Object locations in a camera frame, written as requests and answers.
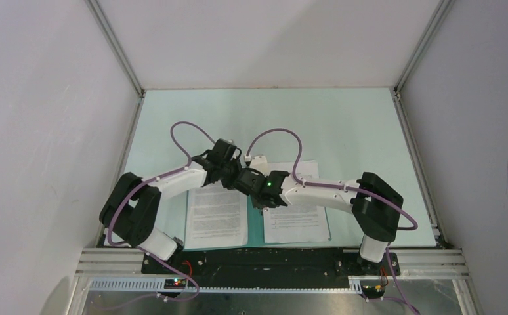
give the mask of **sheet of paper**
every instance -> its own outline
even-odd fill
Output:
[[[292,171],[293,163],[270,163],[270,170]],[[317,179],[318,162],[300,162],[297,175]],[[329,241],[326,209],[316,206],[289,206],[264,210],[264,242],[299,243]]]
[[[248,241],[247,197],[221,183],[188,192],[184,248],[243,246]]]

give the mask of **gray wall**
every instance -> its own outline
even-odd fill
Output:
[[[457,1],[402,98],[445,231],[508,314],[508,1]]]
[[[61,314],[136,103],[83,0],[0,1],[0,314]]]

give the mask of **metal frame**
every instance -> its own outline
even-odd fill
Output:
[[[139,83],[139,80],[134,73],[130,62],[128,61],[123,49],[115,36],[115,33],[104,14],[98,0],[85,0],[88,4],[90,11],[95,17],[100,29],[102,30],[105,38],[112,48],[115,57],[121,64],[125,75],[131,82],[135,92],[140,97],[140,102],[134,114],[133,122],[126,139],[125,149],[122,153],[119,163],[119,169],[116,173],[116,178],[120,176],[124,170],[129,150],[136,131],[138,118],[142,110],[144,102],[144,89]],[[412,163],[417,175],[420,185],[422,196],[425,200],[425,206],[429,213],[430,222],[437,237],[440,235],[446,240],[446,236],[442,231],[442,223],[434,208],[434,200],[431,196],[428,181],[426,179],[420,154],[417,148],[416,141],[407,118],[403,103],[400,97],[400,92],[405,86],[407,80],[410,78],[412,72],[419,64],[423,53],[431,44],[433,37],[437,33],[441,23],[445,19],[447,13],[451,9],[454,0],[441,0],[438,4],[433,17],[430,19],[423,35],[421,36],[417,47],[414,49],[409,62],[405,66],[402,75],[400,76],[397,84],[391,89],[392,98],[394,100],[395,109],[401,124],[408,150],[412,159]],[[98,232],[98,239],[103,233],[101,226]],[[357,249],[347,249],[345,251],[357,251]],[[483,310],[476,297],[472,279],[467,268],[463,252],[461,250],[441,250],[441,249],[397,249],[393,250],[398,255],[399,265],[402,269],[402,275],[398,278],[401,280],[452,280],[459,300],[459,305],[464,315],[483,314]],[[138,249],[129,248],[90,248],[82,251],[79,264],[75,273],[75,278],[71,287],[71,303],[66,311],[69,315],[80,315],[85,309],[85,302],[88,292],[91,288],[93,280],[101,278],[110,279],[131,279],[142,281],[173,277],[173,275],[151,275],[141,274],[143,252]],[[350,281],[356,284],[361,280],[377,280],[377,276],[351,276]],[[241,293],[244,290],[232,288],[201,288],[205,292],[226,292],[226,293]],[[265,292],[264,289],[258,289],[256,292]],[[303,290],[303,293],[322,293],[320,290]]]

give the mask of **robotic arm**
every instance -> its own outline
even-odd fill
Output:
[[[113,227],[113,232],[132,247],[140,247],[167,260],[180,247],[182,241],[171,238],[154,227],[161,197],[168,199],[191,189],[221,181],[223,187],[236,189],[251,197],[256,208],[275,208],[288,205],[318,205],[346,211],[355,216],[364,232],[360,246],[360,258],[372,263],[382,260],[388,243],[395,240],[400,213],[390,205],[362,192],[361,188],[397,207],[403,198],[381,178],[373,173],[363,173],[358,180],[330,181],[306,180],[302,183],[287,171],[268,171],[264,156],[256,156],[243,167],[236,155],[238,149],[223,139],[216,141],[211,150],[192,157],[192,163],[181,172],[164,178],[156,178],[149,185],[141,187],[131,200],[135,206],[126,203]],[[119,205],[138,185],[142,178],[124,174],[117,182],[111,196],[100,214],[100,221],[109,227]],[[330,189],[341,186],[343,189]]]

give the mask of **workstation enclosure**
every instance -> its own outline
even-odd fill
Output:
[[[410,313],[359,296],[379,276],[349,276],[340,289],[202,287],[186,303],[155,298],[174,275],[145,274],[142,251],[105,246],[98,216],[123,173],[183,163],[169,137],[177,121],[243,149],[285,127],[320,177],[379,174],[419,225],[391,244],[411,304],[422,314],[508,312],[508,4],[498,9],[449,0],[0,4],[0,290],[8,282],[20,292],[0,314]],[[210,148],[193,129],[176,132],[191,152]],[[258,153],[293,161],[287,136],[269,136]],[[166,208],[183,211],[160,211],[156,226],[183,239],[186,196]],[[328,222],[329,242],[299,246],[356,252],[354,217],[331,209]],[[401,297],[397,289],[386,296]],[[154,297],[94,307],[145,293]]]

